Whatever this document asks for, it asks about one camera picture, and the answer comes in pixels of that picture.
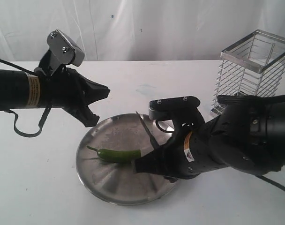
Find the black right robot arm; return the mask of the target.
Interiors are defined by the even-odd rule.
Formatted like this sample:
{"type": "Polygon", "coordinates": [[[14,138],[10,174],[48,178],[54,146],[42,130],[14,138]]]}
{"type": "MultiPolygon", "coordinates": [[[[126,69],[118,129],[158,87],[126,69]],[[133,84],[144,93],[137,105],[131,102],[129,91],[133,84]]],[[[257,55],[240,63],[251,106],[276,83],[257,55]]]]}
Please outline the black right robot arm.
{"type": "Polygon", "coordinates": [[[205,121],[193,96],[149,103],[149,118],[171,120],[171,137],[134,160],[136,173],[189,180],[231,167],[255,176],[285,166],[285,95],[275,97],[219,95],[224,111],[205,121]]]}

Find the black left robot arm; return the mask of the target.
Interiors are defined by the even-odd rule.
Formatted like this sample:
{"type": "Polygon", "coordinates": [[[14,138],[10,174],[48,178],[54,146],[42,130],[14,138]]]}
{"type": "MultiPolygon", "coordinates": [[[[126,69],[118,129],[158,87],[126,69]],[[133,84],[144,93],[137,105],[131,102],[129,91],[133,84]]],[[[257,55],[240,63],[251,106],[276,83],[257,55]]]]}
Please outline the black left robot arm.
{"type": "Polygon", "coordinates": [[[99,116],[89,105],[106,99],[109,93],[108,87],[67,67],[57,69],[52,75],[45,75],[40,68],[34,75],[0,69],[0,111],[61,108],[85,127],[93,127],[99,116]]]}

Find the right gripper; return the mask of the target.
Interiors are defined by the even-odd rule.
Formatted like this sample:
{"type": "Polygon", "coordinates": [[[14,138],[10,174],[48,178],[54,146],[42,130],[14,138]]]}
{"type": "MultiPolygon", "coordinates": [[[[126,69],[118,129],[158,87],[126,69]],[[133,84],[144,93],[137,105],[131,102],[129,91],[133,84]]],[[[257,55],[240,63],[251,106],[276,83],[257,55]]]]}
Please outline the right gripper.
{"type": "Polygon", "coordinates": [[[196,177],[188,168],[184,155],[184,141],[191,132],[188,126],[175,130],[164,145],[134,160],[136,173],[162,175],[170,183],[177,180],[190,180],[196,177]]]}

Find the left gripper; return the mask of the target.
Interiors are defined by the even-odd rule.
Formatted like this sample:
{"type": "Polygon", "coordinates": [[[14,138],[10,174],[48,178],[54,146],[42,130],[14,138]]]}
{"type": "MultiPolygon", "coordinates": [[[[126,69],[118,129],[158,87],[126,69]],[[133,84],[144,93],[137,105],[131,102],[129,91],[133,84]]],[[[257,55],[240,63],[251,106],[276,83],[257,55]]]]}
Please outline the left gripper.
{"type": "Polygon", "coordinates": [[[93,82],[75,69],[60,67],[53,75],[47,75],[39,68],[39,108],[62,108],[80,121],[85,127],[94,127],[99,116],[88,105],[106,99],[110,93],[107,86],[93,82]]]}

